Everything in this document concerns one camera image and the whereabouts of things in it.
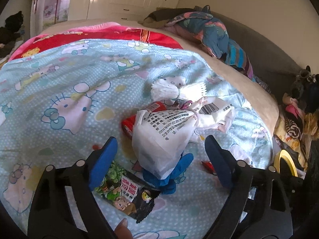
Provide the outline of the person's left hand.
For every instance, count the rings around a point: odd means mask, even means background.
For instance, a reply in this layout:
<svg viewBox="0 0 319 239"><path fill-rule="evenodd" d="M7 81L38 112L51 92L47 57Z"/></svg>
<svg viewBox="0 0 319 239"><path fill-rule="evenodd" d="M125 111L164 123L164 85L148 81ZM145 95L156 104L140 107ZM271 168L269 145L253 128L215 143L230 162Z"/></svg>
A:
<svg viewBox="0 0 319 239"><path fill-rule="evenodd" d="M128 229L128 220L124 218L114 230L118 239L133 239L131 231Z"/></svg>

